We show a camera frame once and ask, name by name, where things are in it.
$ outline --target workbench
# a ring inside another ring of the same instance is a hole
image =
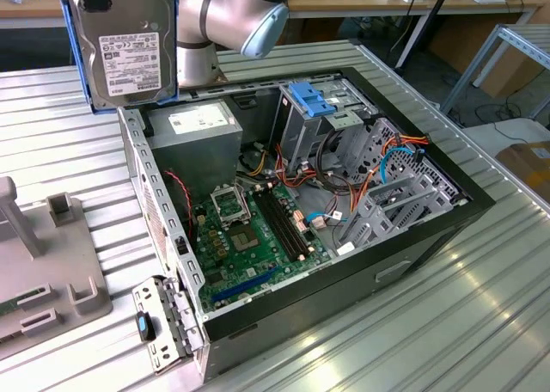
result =
[[[410,15],[419,21],[396,65],[401,67],[416,42],[436,0],[415,1]],[[344,18],[361,16],[405,16],[410,3],[401,0],[288,0],[291,19]],[[529,21],[543,5],[541,0],[506,0],[479,4],[473,0],[447,0],[440,15],[521,13],[518,24]],[[0,0],[0,28],[64,27],[58,0],[24,0],[21,5]]]
[[[548,204],[364,47],[281,46],[262,60],[225,52],[220,62],[229,80],[355,67],[497,204],[417,272],[201,390],[547,390]],[[74,68],[0,74],[0,168],[18,183],[23,208],[62,191],[83,201],[113,300],[109,315],[1,361],[0,384],[197,388],[194,364],[155,377],[140,342],[130,290],[161,267],[117,116],[89,113]]]

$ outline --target motherboard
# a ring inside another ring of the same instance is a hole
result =
[[[232,188],[214,192],[194,208],[199,223],[195,253],[206,279],[199,292],[205,312],[330,260],[283,185],[238,193]],[[243,219],[243,212],[249,219]],[[235,216],[239,219],[228,223]]]

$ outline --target gray mount stand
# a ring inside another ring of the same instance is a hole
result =
[[[0,360],[113,308],[80,201],[21,212],[16,198],[0,177]]]

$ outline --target slotted aluminum surface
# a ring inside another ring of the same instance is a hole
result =
[[[550,68],[550,25],[506,25],[499,35],[539,64]]]
[[[337,41],[279,47],[259,61],[220,57],[229,79],[355,66],[498,204],[417,273],[201,390],[547,390],[547,205],[363,48]],[[193,364],[154,377],[140,344],[130,289],[161,268],[116,116],[89,114],[75,69],[0,75],[0,171],[18,182],[20,205],[59,191],[83,200],[114,305],[110,315],[1,361],[0,384],[196,388]]]

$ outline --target yellow wire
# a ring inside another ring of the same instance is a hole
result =
[[[264,168],[264,164],[266,163],[266,155],[267,153],[264,151],[261,155],[261,160],[258,168],[255,171],[248,173],[248,175],[258,175],[259,173],[261,173],[261,170]]]

